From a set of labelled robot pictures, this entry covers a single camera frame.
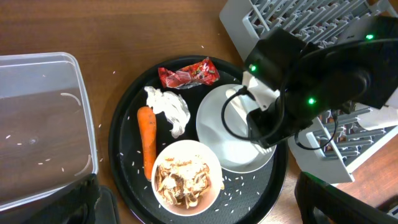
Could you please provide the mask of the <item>red snack wrapper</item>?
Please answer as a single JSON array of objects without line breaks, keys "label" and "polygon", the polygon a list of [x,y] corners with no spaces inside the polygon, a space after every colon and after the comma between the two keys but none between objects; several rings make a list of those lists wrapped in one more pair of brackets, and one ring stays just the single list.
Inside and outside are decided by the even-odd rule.
[{"label": "red snack wrapper", "polygon": [[220,74],[209,57],[198,63],[183,67],[176,72],[160,67],[158,68],[158,74],[164,88],[175,89],[212,85],[220,79]]}]

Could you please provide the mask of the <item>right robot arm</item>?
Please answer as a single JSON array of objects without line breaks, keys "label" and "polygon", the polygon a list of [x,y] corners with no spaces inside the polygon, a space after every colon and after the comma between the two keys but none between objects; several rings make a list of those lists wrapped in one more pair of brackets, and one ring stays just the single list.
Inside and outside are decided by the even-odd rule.
[{"label": "right robot arm", "polygon": [[249,72],[280,96],[247,116],[248,140],[273,146],[312,125],[327,110],[349,113],[352,102],[382,108],[397,89],[397,19],[352,23],[337,43],[319,48],[283,29],[260,40]]}]

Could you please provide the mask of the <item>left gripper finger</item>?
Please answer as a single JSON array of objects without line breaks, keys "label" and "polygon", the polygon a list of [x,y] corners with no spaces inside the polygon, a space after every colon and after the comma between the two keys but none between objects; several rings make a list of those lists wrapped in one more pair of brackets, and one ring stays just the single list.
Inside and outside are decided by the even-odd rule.
[{"label": "left gripper finger", "polygon": [[308,172],[301,172],[295,198],[304,223],[317,223],[314,209],[335,223],[397,223],[397,219],[344,193]]}]

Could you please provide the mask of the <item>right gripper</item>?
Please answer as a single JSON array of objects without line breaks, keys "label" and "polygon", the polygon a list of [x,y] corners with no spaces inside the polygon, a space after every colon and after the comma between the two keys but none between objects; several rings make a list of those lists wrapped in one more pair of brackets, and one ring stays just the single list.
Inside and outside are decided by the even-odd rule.
[{"label": "right gripper", "polygon": [[281,113],[280,103],[273,103],[262,111],[255,109],[246,116],[251,142],[268,148],[285,141],[301,130],[311,126],[314,110],[309,106],[285,107]]}]

